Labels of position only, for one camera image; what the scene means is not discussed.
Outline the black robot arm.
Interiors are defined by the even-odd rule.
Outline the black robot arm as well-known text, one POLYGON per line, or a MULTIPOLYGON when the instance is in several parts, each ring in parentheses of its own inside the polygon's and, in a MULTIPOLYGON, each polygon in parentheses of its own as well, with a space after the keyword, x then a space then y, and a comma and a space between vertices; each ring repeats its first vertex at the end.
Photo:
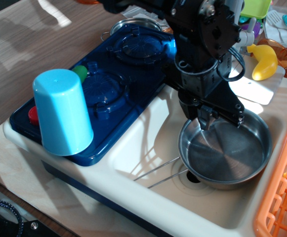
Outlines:
POLYGON ((173 63, 163 66, 165 83, 178 92, 187 119, 197 119, 208 130, 222 118, 240 126, 243 104, 229 83, 244 76, 230 76, 232 60, 245 62, 235 44, 241 41, 241 28, 235 12, 224 0, 105 0, 106 11, 118 14, 138 6, 165 20, 173 31, 176 54, 173 63))

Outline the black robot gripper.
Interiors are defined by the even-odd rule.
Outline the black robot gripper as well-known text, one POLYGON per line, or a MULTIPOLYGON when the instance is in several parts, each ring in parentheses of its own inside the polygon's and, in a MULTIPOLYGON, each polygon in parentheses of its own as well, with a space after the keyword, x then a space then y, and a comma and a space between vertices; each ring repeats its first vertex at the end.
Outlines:
POLYGON ((163 65, 164 83, 178 91, 179 104, 189 120, 198 117, 202 130, 219 118, 239 127, 244 122, 244 105, 229 87, 232 56, 215 60, 197 72, 183 60, 163 65))

